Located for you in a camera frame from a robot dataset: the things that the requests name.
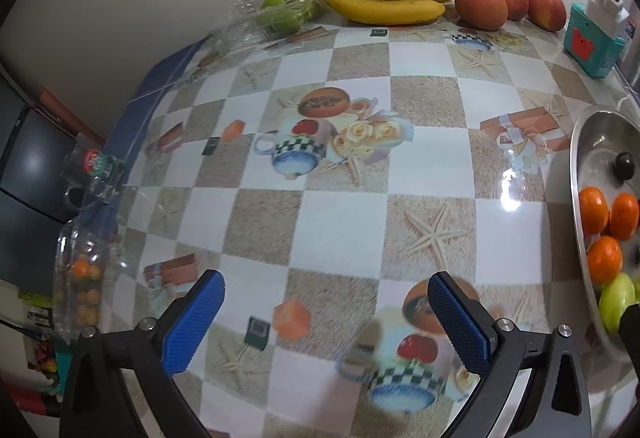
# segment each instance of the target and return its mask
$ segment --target tangerine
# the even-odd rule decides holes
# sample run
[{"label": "tangerine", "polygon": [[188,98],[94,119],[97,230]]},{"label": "tangerine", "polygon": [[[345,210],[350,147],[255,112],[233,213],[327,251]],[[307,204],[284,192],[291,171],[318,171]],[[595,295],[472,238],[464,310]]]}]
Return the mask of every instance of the tangerine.
[{"label": "tangerine", "polygon": [[89,276],[90,279],[93,279],[95,281],[100,278],[100,276],[102,275],[102,272],[98,265],[92,264],[89,266],[89,272],[87,272],[87,275]]},{"label": "tangerine", "polygon": [[604,230],[609,222],[609,208],[600,189],[587,187],[578,194],[580,219],[585,235],[593,235]]},{"label": "tangerine", "polygon": [[84,312],[84,322],[90,326],[95,326],[100,319],[100,312],[97,308],[87,308]]},{"label": "tangerine", "polygon": [[622,260],[622,249],[618,241],[609,235],[603,235],[587,252],[591,280],[596,284],[610,283],[620,273]]},{"label": "tangerine", "polygon": [[84,259],[78,259],[71,267],[71,277],[81,279],[89,275],[89,269],[91,265]]},{"label": "tangerine", "polygon": [[611,205],[609,230],[611,235],[620,241],[629,239],[638,228],[640,207],[633,194],[622,193]]},{"label": "tangerine", "polygon": [[98,292],[95,288],[91,288],[86,293],[85,300],[87,304],[97,305],[100,304],[100,292]]}]

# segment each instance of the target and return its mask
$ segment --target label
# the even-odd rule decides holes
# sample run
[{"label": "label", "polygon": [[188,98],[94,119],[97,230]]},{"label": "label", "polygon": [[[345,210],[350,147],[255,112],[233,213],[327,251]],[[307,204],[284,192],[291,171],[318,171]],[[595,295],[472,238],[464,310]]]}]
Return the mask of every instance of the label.
[{"label": "label", "polygon": [[90,176],[99,176],[106,165],[104,154],[97,149],[89,149],[82,158],[82,168]]},{"label": "label", "polygon": [[632,18],[628,18],[626,20],[626,28],[622,34],[622,38],[625,39],[625,47],[622,48],[622,53],[620,53],[620,60],[625,60],[626,54],[629,52],[631,48],[631,41],[634,39],[634,35],[636,34],[636,22]]}]

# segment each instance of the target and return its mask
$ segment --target lime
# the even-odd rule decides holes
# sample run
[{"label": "lime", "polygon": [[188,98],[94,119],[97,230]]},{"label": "lime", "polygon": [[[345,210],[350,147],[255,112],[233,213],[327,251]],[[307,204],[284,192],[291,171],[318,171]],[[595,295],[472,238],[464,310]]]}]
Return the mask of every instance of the lime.
[{"label": "lime", "polygon": [[636,302],[636,290],[626,273],[618,276],[604,287],[598,308],[602,324],[608,332],[616,332],[620,328],[620,319],[625,310]]},{"label": "lime", "polygon": [[300,10],[282,10],[272,17],[271,28],[278,35],[297,32],[305,22],[305,14]]},{"label": "lime", "polygon": [[306,2],[305,5],[306,5],[305,19],[307,21],[311,21],[315,19],[322,13],[322,6],[316,0],[310,0]]},{"label": "lime", "polygon": [[287,0],[264,0],[262,2],[262,9],[265,9],[269,6],[278,6],[280,4],[283,4],[287,2]]}]

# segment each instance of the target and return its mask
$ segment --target clear plastic bag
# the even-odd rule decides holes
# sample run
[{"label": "clear plastic bag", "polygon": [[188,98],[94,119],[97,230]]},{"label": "clear plastic bag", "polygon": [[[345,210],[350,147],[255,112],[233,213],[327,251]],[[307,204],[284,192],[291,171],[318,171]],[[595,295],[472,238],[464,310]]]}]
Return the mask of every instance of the clear plastic bag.
[{"label": "clear plastic bag", "polygon": [[203,56],[181,80],[198,78],[230,53],[312,29],[316,25],[308,22],[325,10],[323,0],[239,0],[226,23],[211,31]]},{"label": "clear plastic bag", "polygon": [[67,343],[85,326],[97,325],[104,272],[109,261],[107,243],[77,219],[69,221],[58,237],[53,287],[53,322]]}]

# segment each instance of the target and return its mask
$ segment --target green apple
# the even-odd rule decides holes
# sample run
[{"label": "green apple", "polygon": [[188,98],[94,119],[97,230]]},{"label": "green apple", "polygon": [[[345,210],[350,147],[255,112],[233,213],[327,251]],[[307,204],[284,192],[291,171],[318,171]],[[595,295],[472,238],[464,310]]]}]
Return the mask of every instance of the green apple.
[{"label": "green apple", "polygon": [[608,332],[616,332],[620,328],[620,319],[625,310],[636,302],[636,288],[626,273],[618,276],[603,288],[598,309],[602,324]]},{"label": "green apple", "polygon": [[287,0],[264,0],[262,2],[262,9],[268,8],[269,6],[278,6],[280,4],[284,4]]}]

